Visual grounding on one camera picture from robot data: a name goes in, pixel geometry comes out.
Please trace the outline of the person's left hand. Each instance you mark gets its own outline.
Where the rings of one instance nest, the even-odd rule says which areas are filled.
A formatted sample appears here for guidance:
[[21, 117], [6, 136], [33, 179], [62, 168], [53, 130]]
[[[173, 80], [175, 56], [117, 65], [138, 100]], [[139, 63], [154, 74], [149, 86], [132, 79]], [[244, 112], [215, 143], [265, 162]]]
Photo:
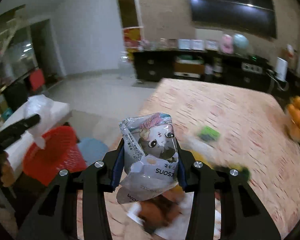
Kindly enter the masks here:
[[10, 187], [15, 182], [14, 171], [8, 160], [8, 154], [5, 153], [1, 159], [1, 178], [4, 187]]

